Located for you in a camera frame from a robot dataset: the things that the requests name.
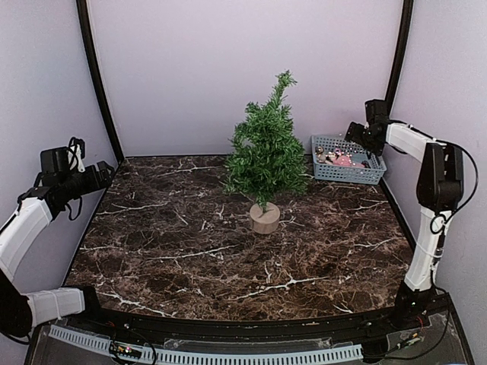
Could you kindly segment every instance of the white wall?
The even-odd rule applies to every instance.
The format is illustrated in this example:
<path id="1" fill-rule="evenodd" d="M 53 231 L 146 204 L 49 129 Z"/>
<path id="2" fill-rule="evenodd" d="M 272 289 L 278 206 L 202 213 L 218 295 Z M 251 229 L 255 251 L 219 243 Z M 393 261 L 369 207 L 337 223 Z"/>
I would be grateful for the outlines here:
<path id="1" fill-rule="evenodd" d="M 40 171 L 39 153 L 73 135 L 87 145 L 86 164 L 115 157 L 103 127 L 84 56 L 75 1 L 3 1 L 0 7 L 0 224 Z M 14 284 L 23 292 L 62 284 L 100 193 L 83 213 L 66 213 L 29 251 Z M 23 364 L 27 349 L 0 336 L 1 363 Z"/>
<path id="2" fill-rule="evenodd" d="M 384 97 L 402 2 L 90 2 L 101 72 L 127 156 L 224 154 L 249 101 L 291 69 L 298 137 L 341 133 Z"/>
<path id="3" fill-rule="evenodd" d="M 450 291 L 476 363 L 487 363 L 487 2 L 415 2 L 406 60 L 392 117 L 461 144 L 480 169 L 476 198 L 452 221 L 438 283 Z M 419 230 L 419 164 L 387 151 L 387 183 L 409 225 Z M 465 163 L 466 191 L 473 170 Z"/>

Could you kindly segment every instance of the wooden base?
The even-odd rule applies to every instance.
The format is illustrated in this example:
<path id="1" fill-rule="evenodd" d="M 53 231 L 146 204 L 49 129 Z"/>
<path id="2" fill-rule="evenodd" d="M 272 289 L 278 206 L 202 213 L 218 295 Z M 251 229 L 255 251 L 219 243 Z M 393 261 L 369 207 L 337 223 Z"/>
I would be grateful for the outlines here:
<path id="1" fill-rule="evenodd" d="M 274 232 L 279 226 L 281 212 L 273 203 L 267 203 L 267 211 L 263 213 L 260 206 L 254 204 L 250 209 L 250 227 L 261 234 Z"/>

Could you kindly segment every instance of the blue plastic basket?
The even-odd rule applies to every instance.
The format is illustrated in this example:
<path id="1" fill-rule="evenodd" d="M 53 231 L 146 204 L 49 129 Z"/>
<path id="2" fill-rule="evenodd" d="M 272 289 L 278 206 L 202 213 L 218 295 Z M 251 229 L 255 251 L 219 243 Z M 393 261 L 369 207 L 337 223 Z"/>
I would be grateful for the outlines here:
<path id="1" fill-rule="evenodd" d="M 315 179 L 377 185 L 382 175 L 387 171 L 386 164 L 382 157 L 371 155 L 371 158 L 368 158 L 366 150 L 364 150 L 361 145 L 347 142 L 343 137 L 336 135 L 313 135 L 311 136 L 311 146 L 313 148 L 312 154 Z M 333 152 L 336 148 L 339 148 L 344 152 L 350 152 L 352 154 L 353 162 L 361 163 L 365 160 L 369 163 L 371 168 L 365 169 L 361 167 L 318 163 L 317 156 L 314 153 L 316 146 L 323 147 L 325 154 L 327 152 Z"/>

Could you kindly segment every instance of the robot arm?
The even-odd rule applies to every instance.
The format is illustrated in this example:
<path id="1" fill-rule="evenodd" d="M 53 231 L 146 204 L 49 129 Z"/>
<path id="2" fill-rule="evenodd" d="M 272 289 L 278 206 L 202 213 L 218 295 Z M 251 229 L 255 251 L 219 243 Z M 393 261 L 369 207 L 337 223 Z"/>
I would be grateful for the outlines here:
<path id="1" fill-rule="evenodd" d="M 422 164 L 416 186 L 421 205 L 419 235 L 412 263 L 396 297 L 396 313 L 408 316 L 421 312 L 430 298 L 450 218 L 463 196 L 462 151 L 411 125 L 390 120 L 382 100 L 370 100 L 365 106 L 368 126 L 352 122 L 345 139 L 378 155 L 389 144 Z"/>
<path id="2" fill-rule="evenodd" d="M 52 319 L 84 311 L 84 294 L 60 288 L 22 295 L 12 281 L 26 252 L 40 232 L 72 199 L 107 188 L 114 169 L 104 161 L 84 167 L 84 142 L 72 138 L 67 148 L 43 151 L 42 172 L 34 187 L 18 198 L 18 209 L 0 229 L 0 332 L 23 337 Z"/>

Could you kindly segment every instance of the brown marble surface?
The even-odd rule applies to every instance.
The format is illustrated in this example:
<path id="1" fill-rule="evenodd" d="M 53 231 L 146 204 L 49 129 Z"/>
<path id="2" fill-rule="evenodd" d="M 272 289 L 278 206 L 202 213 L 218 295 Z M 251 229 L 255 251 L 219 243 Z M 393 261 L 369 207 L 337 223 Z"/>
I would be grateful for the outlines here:
<path id="1" fill-rule="evenodd" d="M 223 157 L 137 157 L 120 167 L 67 284 L 106 308 L 185 319 L 276 320 L 392 306 L 412 258 L 379 186 L 311 180 L 279 196 L 279 229 L 249 228 Z"/>

